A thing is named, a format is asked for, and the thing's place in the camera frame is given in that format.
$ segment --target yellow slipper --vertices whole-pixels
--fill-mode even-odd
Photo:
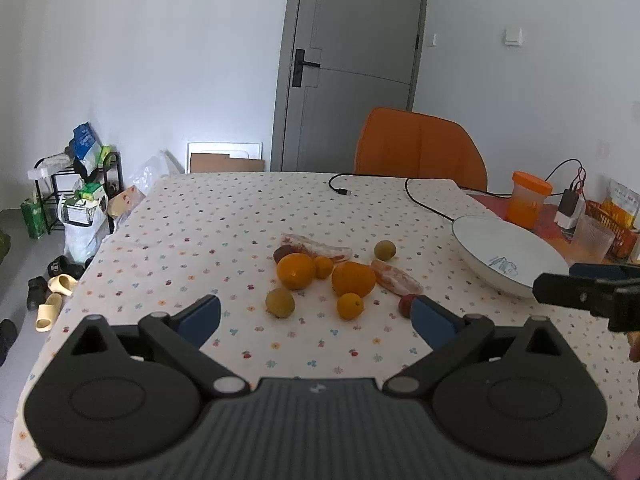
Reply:
[[[71,296],[76,285],[78,285],[78,280],[68,274],[60,274],[49,280],[49,290],[65,296]]]
[[[48,332],[58,319],[62,309],[62,296],[50,294],[47,301],[38,307],[38,317],[36,318],[36,330],[38,332]]]

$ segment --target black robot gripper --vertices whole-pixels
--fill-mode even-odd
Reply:
[[[34,479],[607,478],[590,459],[606,404],[547,318],[496,327],[425,296],[433,352],[389,378],[263,378],[255,391],[198,348],[206,296],[176,316],[87,316],[29,394]]]

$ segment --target orange basket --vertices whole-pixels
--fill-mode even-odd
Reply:
[[[598,202],[593,200],[586,201],[585,213],[595,218],[604,227],[611,229],[613,234],[616,235],[609,249],[609,254],[618,258],[627,258],[631,254],[636,240],[638,240],[638,233],[620,225],[600,207]]]

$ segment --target chair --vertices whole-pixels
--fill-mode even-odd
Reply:
[[[450,178],[486,191],[486,168],[459,124],[404,110],[374,108],[356,148],[355,173]]]

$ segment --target door handle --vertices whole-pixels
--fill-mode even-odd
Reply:
[[[312,61],[305,61],[305,49],[297,48],[296,54],[293,58],[293,77],[291,78],[291,86],[294,88],[300,88],[302,86],[302,69],[305,66],[311,66],[313,68],[320,68],[320,63],[314,63]]]

